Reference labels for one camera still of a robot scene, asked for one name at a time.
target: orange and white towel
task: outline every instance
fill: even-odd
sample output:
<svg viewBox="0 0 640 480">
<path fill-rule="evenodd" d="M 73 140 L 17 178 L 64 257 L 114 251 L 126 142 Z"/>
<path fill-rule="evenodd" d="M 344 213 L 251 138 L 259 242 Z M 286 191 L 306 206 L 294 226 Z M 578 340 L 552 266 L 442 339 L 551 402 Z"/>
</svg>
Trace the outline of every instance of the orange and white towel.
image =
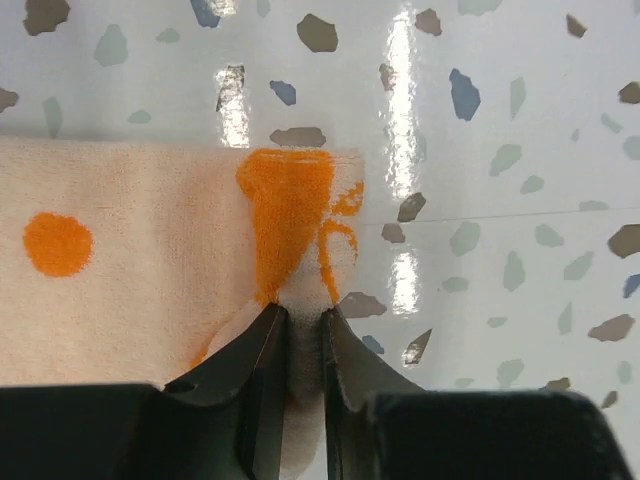
<svg viewBox="0 0 640 480">
<path fill-rule="evenodd" d="M 181 375 L 292 317 L 282 478 L 323 428 L 320 314 L 357 258 L 353 152 L 0 137 L 0 384 Z"/>
</svg>

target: towel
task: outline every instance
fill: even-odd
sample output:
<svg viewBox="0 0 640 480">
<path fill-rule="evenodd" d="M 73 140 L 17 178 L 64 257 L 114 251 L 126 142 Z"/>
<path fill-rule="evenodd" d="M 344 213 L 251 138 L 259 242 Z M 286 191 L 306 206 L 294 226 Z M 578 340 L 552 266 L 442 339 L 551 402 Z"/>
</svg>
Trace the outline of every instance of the towel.
<svg viewBox="0 0 640 480">
<path fill-rule="evenodd" d="M 0 138 L 0 384 L 159 387 L 290 313 L 281 478 L 322 423 L 320 314 L 357 258 L 356 152 Z"/>
</svg>

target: terry cloth fabric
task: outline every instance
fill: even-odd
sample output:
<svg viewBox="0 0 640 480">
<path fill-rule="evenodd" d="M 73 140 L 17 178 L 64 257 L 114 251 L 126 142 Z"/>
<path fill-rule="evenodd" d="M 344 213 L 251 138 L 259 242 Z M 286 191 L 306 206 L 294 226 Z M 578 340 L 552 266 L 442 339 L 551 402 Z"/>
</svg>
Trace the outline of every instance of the terry cloth fabric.
<svg viewBox="0 0 640 480">
<path fill-rule="evenodd" d="M 0 138 L 0 384 L 162 386 L 276 302 L 292 319 L 281 477 L 297 477 L 363 189 L 354 152 Z"/>
</svg>

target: terrazzo surface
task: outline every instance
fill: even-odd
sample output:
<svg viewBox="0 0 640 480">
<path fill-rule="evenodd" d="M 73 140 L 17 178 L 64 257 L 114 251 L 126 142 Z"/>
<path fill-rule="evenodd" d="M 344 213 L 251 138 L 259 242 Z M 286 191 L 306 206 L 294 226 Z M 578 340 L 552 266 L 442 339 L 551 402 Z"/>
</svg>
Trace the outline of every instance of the terrazzo surface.
<svg viewBox="0 0 640 480">
<path fill-rule="evenodd" d="M 640 1 L 5 3 L 2 134 L 359 148 L 363 342 L 582 392 L 640 474 Z"/>
</svg>

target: orange polka dot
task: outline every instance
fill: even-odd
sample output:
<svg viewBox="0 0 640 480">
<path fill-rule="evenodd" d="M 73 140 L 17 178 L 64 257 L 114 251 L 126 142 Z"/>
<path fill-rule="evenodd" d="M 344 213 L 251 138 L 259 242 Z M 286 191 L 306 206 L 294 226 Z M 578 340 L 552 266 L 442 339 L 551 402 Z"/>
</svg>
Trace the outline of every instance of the orange polka dot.
<svg viewBox="0 0 640 480">
<path fill-rule="evenodd" d="M 93 238 L 73 217 L 39 213 L 24 229 L 24 248 L 39 272 L 70 277 L 89 262 Z"/>
</svg>

